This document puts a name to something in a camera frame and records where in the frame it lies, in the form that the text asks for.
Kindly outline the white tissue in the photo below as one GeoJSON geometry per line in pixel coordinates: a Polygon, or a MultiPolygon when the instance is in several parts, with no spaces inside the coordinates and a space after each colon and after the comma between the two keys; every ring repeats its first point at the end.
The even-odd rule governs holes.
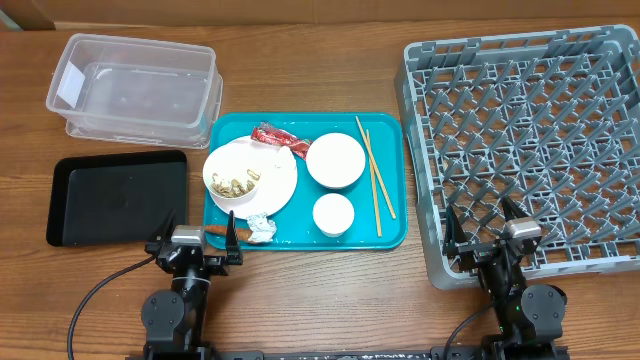
{"type": "Polygon", "coordinates": [[[250,215],[246,219],[251,235],[248,242],[251,244],[270,243],[277,231],[276,223],[267,217],[265,212],[250,215]]]}

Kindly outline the small white cup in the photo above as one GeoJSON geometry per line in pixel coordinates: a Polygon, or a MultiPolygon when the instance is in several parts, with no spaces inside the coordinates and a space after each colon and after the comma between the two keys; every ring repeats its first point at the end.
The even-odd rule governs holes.
{"type": "Polygon", "coordinates": [[[312,217],[317,228],[328,237],[339,237],[353,224],[355,210],[350,200],[338,193],[321,196],[314,204],[312,217]]]}

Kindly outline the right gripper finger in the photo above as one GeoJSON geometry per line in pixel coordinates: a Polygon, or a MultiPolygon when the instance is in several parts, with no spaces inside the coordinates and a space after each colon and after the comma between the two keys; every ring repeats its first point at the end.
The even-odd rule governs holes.
{"type": "Polygon", "coordinates": [[[503,214],[506,222],[515,219],[521,219],[528,217],[528,214],[520,208],[520,206],[514,202],[509,196],[504,196],[500,199],[500,204],[503,209],[503,214]]]}
{"type": "Polygon", "coordinates": [[[446,229],[444,243],[449,246],[453,244],[464,244],[468,242],[468,237],[464,232],[454,208],[449,204],[446,208],[446,229]]]}

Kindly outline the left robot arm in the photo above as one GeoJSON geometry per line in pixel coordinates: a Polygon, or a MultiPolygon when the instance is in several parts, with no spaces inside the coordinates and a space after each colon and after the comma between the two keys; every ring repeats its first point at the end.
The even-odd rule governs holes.
{"type": "Polygon", "coordinates": [[[227,276],[229,267],[241,265],[243,255],[230,215],[223,228],[226,253],[206,253],[203,226],[178,225],[169,214],[145,245],[145,251],[172,276],[168,290],[151,294],[141,309],[146,328],[145,359],[220,359],[214,345],[203,339],[211,278],[227,276]]]}

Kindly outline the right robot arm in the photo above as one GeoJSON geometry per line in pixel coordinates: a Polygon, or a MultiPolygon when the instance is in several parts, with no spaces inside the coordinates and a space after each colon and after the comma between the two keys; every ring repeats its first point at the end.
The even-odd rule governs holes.
{"type": "Polygon", "coordinates": [[[529,285],[521,260],[537,250],[542,230],[535,219],[510,197],[500,200],[505,231],[491,243],[470,244],[454,209],[446,209],[443,254],[457,257],[463,271],[475,270],[491,302],[469,316],[451,333],[440,357],[452,359],[453,340],[489,310],[496,314],[500,332],[486,335],[481,344],[460,354],[468,359],[567,359],[568,350],[554,341],[562,337],[568,298],[557,286],[529,285]]]}

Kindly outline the white bowl with food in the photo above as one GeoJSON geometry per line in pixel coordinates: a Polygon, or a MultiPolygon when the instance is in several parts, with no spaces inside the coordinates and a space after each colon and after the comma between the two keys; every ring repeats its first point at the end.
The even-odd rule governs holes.
{"type": "Polygon", "coordinates": [[[252,198],[262,177],[257,155],[248,143],[229,143],[212,151],[202,173],[211,197],[233,202],[252,198]]]}

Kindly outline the red snack wrapper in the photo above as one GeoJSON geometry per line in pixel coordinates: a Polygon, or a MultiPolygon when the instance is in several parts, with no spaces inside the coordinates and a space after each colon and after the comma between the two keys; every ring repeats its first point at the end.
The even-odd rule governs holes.
{"type": "Polygon", "coordinates": [[[312,144],[311,140],[301,139],[286,130],[275,127],[269,122],[262,122],[251,132],[251,139],[260,143],[286,146],[292,153],[305,160],[312,144]]]}

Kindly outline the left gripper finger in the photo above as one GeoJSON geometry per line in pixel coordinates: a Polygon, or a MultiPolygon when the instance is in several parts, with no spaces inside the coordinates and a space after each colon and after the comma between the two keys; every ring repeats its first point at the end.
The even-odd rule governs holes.
{"type": "Polygon", "coordinates": [[[229,258],[239,257],[239,240],[236,233],[235,215],[233,211],[229,212],[229,220],[225,234],[225,249],[229,258]]]}
{"type": "Polygon", "coordinates": [[[170,210],[165,219],[162,221],[157,230],[151,235],[150,243],[163,243],[171,238],[176,226],[176,214],[174,210],[170,210]]]}

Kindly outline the rice and food scraps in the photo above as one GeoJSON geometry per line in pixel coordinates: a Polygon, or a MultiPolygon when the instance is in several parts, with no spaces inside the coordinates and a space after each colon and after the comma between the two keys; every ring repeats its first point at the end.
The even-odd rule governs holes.
{"type": "Polygon", "coordinates": [[[221,197],[241,198],[250,194],[260,179],[261,174],[252,169],[224,174],[214,172],[211,176],[211,187],[213,192],[221,197]]]}

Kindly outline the large white bowl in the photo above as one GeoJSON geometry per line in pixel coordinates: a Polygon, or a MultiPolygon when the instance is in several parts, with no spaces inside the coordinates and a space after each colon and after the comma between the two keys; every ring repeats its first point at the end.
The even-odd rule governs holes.
{"type": "Polygon", "coordinates": [[[366,156],[360,143],[343,133],[317,138],[306,154],[311,177],[329,189],[342,189],[356,182],[365,169],[366,156]]]}

